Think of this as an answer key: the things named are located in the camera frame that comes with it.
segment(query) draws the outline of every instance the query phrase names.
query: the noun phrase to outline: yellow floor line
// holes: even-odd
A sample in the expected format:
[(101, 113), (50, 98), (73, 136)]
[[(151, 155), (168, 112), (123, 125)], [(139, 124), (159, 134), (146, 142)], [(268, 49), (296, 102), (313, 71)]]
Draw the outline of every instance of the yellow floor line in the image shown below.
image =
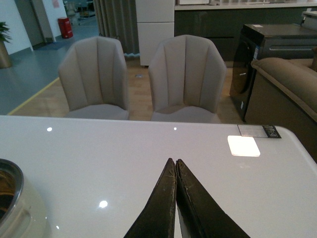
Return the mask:
[(26, 100), (25, 102), (21, 103), (19, 106), (17, 106), (15, 109), (13, 109), (11, 112), (8, 113), (8, 115), (12, 115), (13, 113), (15, 113), (17, 110), (19, 110), (21, 107), (23, 107), (25, 104), (27, 104), (28, 102), (30, 102), (32, 99), (34, 99), (35, 97), (39, 96), (41, 93), (43, 93), (46, 89), (48, 89), (49, 87), (51, 87), (55, 82), (57, 82), (59, 80), (59, 78), (55, 79), (53, 82), (51, 82), (49, 85), (47, 85), (46, 87), (42, 88), (39, 92), (37, 92), (36, 94), (34, 94), (32, 97), (30, 97), (28, 100)]

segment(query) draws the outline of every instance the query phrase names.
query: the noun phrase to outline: doorway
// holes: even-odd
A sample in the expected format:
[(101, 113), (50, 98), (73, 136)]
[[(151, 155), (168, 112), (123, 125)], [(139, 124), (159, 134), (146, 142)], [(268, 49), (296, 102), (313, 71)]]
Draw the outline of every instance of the doorway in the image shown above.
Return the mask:
[(36, 16), (32, 0), (15, 0), (26, 33), (33, 48), (45, 45), (42, 30)]

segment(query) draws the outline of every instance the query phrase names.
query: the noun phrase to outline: curtain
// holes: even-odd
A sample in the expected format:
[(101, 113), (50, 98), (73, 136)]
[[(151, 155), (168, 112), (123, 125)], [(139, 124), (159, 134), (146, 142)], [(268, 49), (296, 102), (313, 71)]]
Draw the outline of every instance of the curtain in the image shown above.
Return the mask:
[(126, 54), (138, 54), (135, 0), (94, 0), (99, 34), (118, 39)]

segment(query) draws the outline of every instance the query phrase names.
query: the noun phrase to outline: wooden floor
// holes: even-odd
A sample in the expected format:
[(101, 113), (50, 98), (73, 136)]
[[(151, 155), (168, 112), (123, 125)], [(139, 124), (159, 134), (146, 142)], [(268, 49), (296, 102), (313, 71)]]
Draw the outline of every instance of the wooden floor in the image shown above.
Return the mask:
[[(153, 108), (148, 68), (140, 66), (139, 58), (127, 58), (126, 63), (129, 73), (130, 120), (150, 120)], [(243, 121), (229, 97), (231, 78), (232, 68), (228, 68), (217, 114), (222, 123), (242, 124)], [(14, 110), (11, 115), (63, 117), (68, 111), (66, 97), (58, 79)]]

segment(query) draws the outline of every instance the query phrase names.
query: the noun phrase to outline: beige sofa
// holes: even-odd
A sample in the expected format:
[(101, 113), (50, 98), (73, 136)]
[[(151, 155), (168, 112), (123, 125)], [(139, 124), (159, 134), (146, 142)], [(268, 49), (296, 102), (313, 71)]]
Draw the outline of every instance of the beige sofa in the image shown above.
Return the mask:
[(312, 59), (254, 60), (257, 73), (245, 120), (288, 128), (317, 163), (317, 72), (312, 64)]

